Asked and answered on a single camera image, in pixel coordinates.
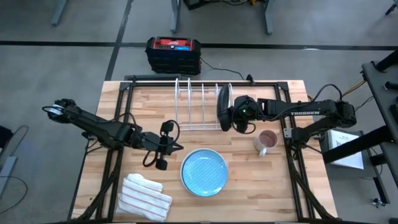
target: striped towel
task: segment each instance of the striped towel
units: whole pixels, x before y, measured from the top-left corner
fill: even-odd
[[[135,214],[152,221],[164,222],[172,198],[161,193],[163,185],[145,179],[140,174],[129,174],[123,180],[116,213]]]

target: mug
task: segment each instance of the mug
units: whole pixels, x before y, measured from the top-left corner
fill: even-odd
[[[267,149],[275,147],[278,143],[278,136],[275,132],[271,130],[262,131],[254,139],[254,146],[260,152],[259,156],[264,157],[266,155]]]

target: concrete floor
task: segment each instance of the concrete floor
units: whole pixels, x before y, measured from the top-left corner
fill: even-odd
[[[72,1],[59,27],[50,25],[54,2],[5,0],[0,2],[0,40],[51,40],[112,42],[116,40],[126,0]],[[398,12],[384,17],[390,0],[280,0],[274,6],[274,35],[264,34],[261,5],[229,7],[212,4],[195,11],[182,5],[177,36],[202,42],[252,44],[398,45]],[[170,3],[134,0],[126,26],[125,42],[145,42],[151,36],[170,35]],[[0,215],[1,223],[45,223],[64,220],[72,202],[85,140],[70,125],[50,121],[41,107],[60,98],[72,98],[95,112],[113,48],[0,46],[0,125],[15,130],[30,126],[16,152],[13,175],[29,186],[16,208]],[[388,51],[202,49],[213,66],[252,74],[257,80],[304,80],[314,95],[326,83],[342,90],[360,76],[361,64],[384,58]],[[121,48],[112,80],[125,75],[153,74],[143,48]],[[203,66],[195,79],[237,80],[236,74]],[[367,85],[345,100],[364,101]],[[326,89],[320,99],[337,98]],[[375,102],[357,112],[352,130],[365,133],[383,125]],[[398,193],[389,169],[382,178],[391,199],[375,208],[372,181],[331,179],[336,208],[344,220],[387,223],[398,209]],[[23,187],[10,181],[0,198],[0,211],[12,205]]]

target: wooden tabletop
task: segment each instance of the wooden tabletop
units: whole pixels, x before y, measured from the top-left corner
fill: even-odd
[[[307,101],[303,81],[287,82],[292,102]],[[98,116],[105,119],[113,118],[119,84],[120,82],[104,82],[98,104]],[[143,131],[159,133],[162,122],[175,119],[174,91],[174,87],[134,88],[131,112],[138,125],[143,127]],[[234,98],[249,95],[254,99],[257,97],[275,99],[274,89],[265,86],[234,87],[233,93]],[[193,92],[192,121],[202,121],[201,94],[201,92]],[[124,111],[125,104],[126,97],[121,111]],[[180,124],[186,124],[189,121],[186,93],[179,94],[178,107],[178,121]],[[205,121],[214,123],[215,119],[216,95],[208,91],[205,92]],[[304,127],[313,123],[313,119],[311,116],[299,116],[296,117],[296,123],[297,126]],[[167,156],[169,163],[167,171],[157,170],[154,166],[143,167],[142,160],[146,151],[125,148],[119,188],[123,178],[132,173],[138,173],[149,180],[162,183],[164,186],[162,193],[173,198],[167,222],[297,221],[280,122],[258,121],[256,126],[255,133],[248,135],[239,134],[232,129],[227,133],[222,131],[182,131],[178,143],[184,147],[184,150]],[[279,143],[275,148],[269,149],[265,157],[259,157],[253,141],[254,137],[265,129],[276,132],[279,136]],[[317,141],[311,140],[308,144],[319,149]],[[180,180],[182,161],[188,153],[198,148],[214,149],[228,163],[228,182],[225,188],[213,197],[202,198],[192,195],[184,188]],[[328,212],[336,216],[335,203],[322,155],[304,149],[303,157],[312,192]],[[98,193],[105,158],[106,149],[97,150],[86,156],[72,217],[82,214]],[[105,216],[108,211],[109,195],[110,190],[104,206],[103,214]],[[308,213],[301,190],[300,198],[303,213],[306,216]],[[146,222],[148,220],[134,215],[114,214],[113,221]]]

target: blue plate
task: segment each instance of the blue plate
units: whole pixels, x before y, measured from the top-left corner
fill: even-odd
[[[184,159],[181,180],[194,195],[210,197],[224,188],[228,180],[228,167],[216,151],[197,149]]]

